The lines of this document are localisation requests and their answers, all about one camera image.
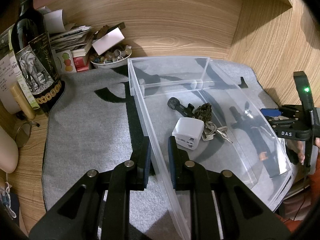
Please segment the white travel power adapter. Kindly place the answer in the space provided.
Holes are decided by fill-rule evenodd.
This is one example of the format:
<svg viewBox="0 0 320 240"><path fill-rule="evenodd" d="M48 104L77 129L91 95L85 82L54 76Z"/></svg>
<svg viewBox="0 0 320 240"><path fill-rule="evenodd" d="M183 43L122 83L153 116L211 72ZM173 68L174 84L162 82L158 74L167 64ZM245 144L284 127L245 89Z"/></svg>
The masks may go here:
<svg viewBox="0 0 320 240"><path fill-rule="evenodd" d="M172 136L176 143L189 150L195 150L202 138L204 122L195 118L181 117L177 121Z"/></svg>

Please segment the clear plastic organizer box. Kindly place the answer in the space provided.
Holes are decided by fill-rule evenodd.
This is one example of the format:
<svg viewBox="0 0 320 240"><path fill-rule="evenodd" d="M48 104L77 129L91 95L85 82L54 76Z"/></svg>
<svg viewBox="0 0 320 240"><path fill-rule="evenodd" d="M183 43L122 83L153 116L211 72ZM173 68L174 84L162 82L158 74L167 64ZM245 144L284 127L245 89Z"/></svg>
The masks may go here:
<svg viewBox="0 0 320 240"><path fill-rule="evenodd" d="M226 126L231 143L219 135L200 141L189 158L206 169L232 171L260 200L275 210L291 178L292 166L260 109L275 103L244 64L201 56L160 56L128 61L130 93L143 133L149 137L154 166L174 233L189 239L189 194L172 187L168 138L181 117L167 103L177 98L184 106L212 106L212 122Z"/></svg>

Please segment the grey black patterned mat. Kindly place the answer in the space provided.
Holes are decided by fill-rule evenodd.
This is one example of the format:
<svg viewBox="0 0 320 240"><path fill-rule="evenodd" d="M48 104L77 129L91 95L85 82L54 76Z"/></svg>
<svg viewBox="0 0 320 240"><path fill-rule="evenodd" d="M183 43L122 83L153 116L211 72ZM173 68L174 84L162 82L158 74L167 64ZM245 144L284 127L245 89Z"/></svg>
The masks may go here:
<svg viewBox="0 0 320 240"><path fill-rule="evenodd" d="M105 172L139 150L146 135L130 93L128 65L63 77L49 115L43 194L51 208L88 170ZM130 196L131 239L179 239L154 166L146 190Z"/></svg>

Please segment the bunch of keys with pinecone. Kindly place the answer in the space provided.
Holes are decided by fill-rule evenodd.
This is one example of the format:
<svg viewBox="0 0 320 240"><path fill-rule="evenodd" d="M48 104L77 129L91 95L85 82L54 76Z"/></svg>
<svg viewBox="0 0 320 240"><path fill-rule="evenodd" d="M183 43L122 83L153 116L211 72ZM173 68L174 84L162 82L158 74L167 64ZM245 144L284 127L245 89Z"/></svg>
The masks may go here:
<svg viewBox="0 0 320 240"><path fill-rule="evenodd" d="M202 104L198 108L195 108L192 104L184 107L182 104L180 104L180 101L177 98L171 97L168 100L167 105L170 109L178 111L178 113L180 113L182 117L195 118L204 122L204 130L201 140L213 140L214 136L218 134L226 141L230 143L232 142L227 135L227 127L217 127L212 122L212 106L210 103Z"/></svg>

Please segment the red small box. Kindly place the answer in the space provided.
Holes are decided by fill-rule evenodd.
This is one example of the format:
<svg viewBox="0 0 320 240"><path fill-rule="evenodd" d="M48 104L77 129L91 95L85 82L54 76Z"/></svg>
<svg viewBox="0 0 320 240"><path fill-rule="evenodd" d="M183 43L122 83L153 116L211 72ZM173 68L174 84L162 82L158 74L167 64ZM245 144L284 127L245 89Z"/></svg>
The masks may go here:
<svg viewBox="0 0 320 240"><path fill-rule="evenodd" d="M90 60L88 54L85 56L74 57L73 62L77 72L84 72L90 69Z"/></svg>

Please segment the yellow lip balm tube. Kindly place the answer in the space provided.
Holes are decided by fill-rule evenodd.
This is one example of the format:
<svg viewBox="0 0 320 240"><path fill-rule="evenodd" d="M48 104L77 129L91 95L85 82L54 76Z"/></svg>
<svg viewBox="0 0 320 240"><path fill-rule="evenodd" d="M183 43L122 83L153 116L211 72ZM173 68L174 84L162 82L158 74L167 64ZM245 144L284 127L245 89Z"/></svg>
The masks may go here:
<svg viewBox="0 0 320 240"><path fill-rule="evenodd" d="M25 114L25 116L28 119L33 120L36 116L35 112L29 104L27 98L24 96L23 91L21 90L18 82L12 83L10 85L10 92L17 104L19 105L19 107L21 108L21 110L23 111L23 113Z"/></svg>

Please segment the traffic light picture card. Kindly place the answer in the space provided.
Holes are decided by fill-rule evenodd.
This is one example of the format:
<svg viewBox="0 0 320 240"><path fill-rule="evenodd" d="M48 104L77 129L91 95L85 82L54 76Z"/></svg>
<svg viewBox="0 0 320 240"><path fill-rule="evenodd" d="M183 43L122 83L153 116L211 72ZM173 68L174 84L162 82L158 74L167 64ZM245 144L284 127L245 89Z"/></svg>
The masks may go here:
<svg viewBox="0 0 320 240"><path fill-rule="evenodd" d="M55 54L56 66L60 74L76 73L76 67L70 50L64 50Z"/></svg>

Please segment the white bowl of beads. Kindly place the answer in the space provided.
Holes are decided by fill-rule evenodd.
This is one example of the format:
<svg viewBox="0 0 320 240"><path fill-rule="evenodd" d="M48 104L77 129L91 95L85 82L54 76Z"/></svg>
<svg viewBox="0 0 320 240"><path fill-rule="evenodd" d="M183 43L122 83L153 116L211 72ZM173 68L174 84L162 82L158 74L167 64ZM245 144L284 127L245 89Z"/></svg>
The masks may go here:
<svg viewBox="0 0 320 240"><path fill-rule="evenodd" d="M128 44L113 46L101 55L97 53L89 56L89 61L94 68L117 68L127 65L128 59L132 55L132 47Z"/></svg>

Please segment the white handwritten paper note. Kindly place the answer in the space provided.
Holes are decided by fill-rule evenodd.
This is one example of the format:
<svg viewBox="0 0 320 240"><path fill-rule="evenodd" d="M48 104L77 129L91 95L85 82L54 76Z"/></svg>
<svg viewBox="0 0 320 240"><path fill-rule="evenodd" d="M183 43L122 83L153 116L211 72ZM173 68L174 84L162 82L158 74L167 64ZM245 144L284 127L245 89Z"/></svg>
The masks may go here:
<svg viewBox="0 0 320 240"><path fill-rule="evenodd" d="M1 59L0 65L0 98L4 108L10 114L15 114L21 110L10 91L10 86L16 81L16 75L7 54Z"/></svg>

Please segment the dark wine bottle elephant label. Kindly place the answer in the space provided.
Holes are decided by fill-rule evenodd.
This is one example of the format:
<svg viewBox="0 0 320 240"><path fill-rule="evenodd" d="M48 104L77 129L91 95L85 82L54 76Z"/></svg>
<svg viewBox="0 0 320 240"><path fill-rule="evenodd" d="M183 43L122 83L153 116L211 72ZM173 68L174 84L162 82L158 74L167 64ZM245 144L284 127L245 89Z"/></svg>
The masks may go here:
<svg viewBox="0 0 320 240"><path fill-rule="evenodd" d="M11 35L13 51L31 94L44 113L61 97L65 84L57 71L43 15L33 0L20 0Z"/></svg>

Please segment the stack of papers and books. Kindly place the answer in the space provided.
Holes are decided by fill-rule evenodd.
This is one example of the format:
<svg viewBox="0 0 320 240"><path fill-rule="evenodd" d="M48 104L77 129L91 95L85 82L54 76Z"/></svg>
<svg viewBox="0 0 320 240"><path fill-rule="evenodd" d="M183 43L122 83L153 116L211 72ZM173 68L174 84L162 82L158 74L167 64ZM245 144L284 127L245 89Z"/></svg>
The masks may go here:
<svg viewBox="0 0 320 240"><path fill-rule="evenodd" d="M90 25L67 23L62 9L42 13L51 47L56 51L70 50L75 54L87 54L93 41Z"/></svg>

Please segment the white folded card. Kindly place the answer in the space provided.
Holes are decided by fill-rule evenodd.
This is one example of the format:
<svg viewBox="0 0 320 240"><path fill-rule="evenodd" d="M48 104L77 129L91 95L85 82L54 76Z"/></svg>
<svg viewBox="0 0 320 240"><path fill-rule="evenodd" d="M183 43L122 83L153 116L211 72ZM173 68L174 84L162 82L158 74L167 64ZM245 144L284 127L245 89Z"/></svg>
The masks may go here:
<svg viewBox="0 0 320 240"><path fill-rule="evenodd" d="M123 33L121 32L119 27L117 27L116 29L113 29L109 33L105 34L102 38L92 42L92 47L95 49L98 55L102 55L111 47L124 40L124 38L125 37Z"/></svg>

